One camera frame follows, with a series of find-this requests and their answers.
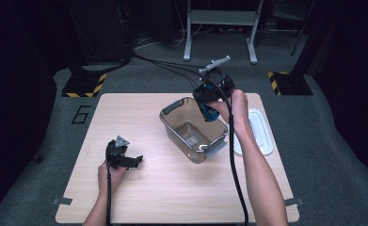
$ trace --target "forearm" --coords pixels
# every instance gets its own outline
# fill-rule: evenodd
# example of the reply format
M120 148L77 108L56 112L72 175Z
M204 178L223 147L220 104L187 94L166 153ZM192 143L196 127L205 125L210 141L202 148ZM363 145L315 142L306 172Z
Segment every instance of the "forearm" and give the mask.
M92 210L90 211L87 219L85 220L85 226L104 226L106 223L106 209L107 209L107 196L99 195Z
M260 225L287 224L286 208L280 187L272 169L253 136L250 128L239 138L243 151L248 196Z

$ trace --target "dark background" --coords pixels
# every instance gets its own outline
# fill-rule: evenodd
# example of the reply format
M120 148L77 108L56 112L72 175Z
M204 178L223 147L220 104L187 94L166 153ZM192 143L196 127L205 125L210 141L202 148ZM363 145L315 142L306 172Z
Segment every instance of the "dark background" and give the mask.
M117 13L119 2L0 0L0 201L42 143L55 101L56 72L129 60L138 29L165 40L180 29L173 1L152 1L147 10L145 1L133 1L131 18ZM195 7L205 5L199 1ZM185 23L185 1L178 1L178 8ZM243 9L243 2L230 2L229 9L235 8ZM103 15L110 27L91 25L80 15L85 11L93 18ZM149 27L154 23L143 18L160 25ZM132 23L121 22L128 19ZM102 34L103 41L88 34ZM314 76L337 129L368 167L368 1L316 1L308 34L295 68Z

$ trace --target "yellow and black hazard tape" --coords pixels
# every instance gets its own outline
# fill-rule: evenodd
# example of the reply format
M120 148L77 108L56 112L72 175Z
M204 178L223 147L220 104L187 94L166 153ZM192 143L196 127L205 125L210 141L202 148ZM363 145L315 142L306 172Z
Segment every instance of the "yellow and black hazard tape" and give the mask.
M280 88L278 87L277 80L275 79L275 74L277 74L277 72L269 72L268 77L269 77L269 81L271 82L272 89L275 92L275 95L280 95ZM280 72L278 74L289 75L289 73L284 73L284 72Z
M62 97L96 97L99 94L99 91L102 89L102 85L104 84L104 80L106 79L106 74L103 74L98 81L95 89L92 92L63 92Z

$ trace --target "table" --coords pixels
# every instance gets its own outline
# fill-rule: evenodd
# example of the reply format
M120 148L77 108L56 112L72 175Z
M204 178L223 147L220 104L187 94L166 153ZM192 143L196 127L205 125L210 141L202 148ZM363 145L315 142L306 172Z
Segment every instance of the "table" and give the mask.
M167 105L191 97L190 93L107 93L96 108L80 154L77 157L58 223L82 223L98 194L97 168L104 161L107 143L116 136L130 141L126 156L143 155L138 169L129 169L112 197L114 223L239 223L244 222L230 167L229 145L201 164L192 163L168 138L159 119ZM280 153L272 136L263 103L249 93L250 108L263 112L274 151L266 157L284 199L293 198ZM235 157L240 185L247 201L249 221L254 215L248 202L241 157ZM289 221L297 221L295 205L287 206Z
M192 24L234 24L251 25L250 37L246 39L248 55L251 64L257 64L256 52L254 50L254 37L257 32L261 10L264 0L259 0L256 11L228 11L228 10L193 10L191 0L187 0L187 25L186 44L184 48L184 61L190 60L192 48Z

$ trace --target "person's left hand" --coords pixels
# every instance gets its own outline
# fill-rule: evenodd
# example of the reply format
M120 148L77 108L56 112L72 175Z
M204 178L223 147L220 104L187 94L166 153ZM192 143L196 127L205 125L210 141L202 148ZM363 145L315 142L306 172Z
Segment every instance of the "person's left hand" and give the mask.
M119 186L122 175L127 171L127 168L114 169L110 167L111 176L111 192L113 193L117 186ZM98 168L98 183L99 183L99 195L107 196L107 164L104 161Z

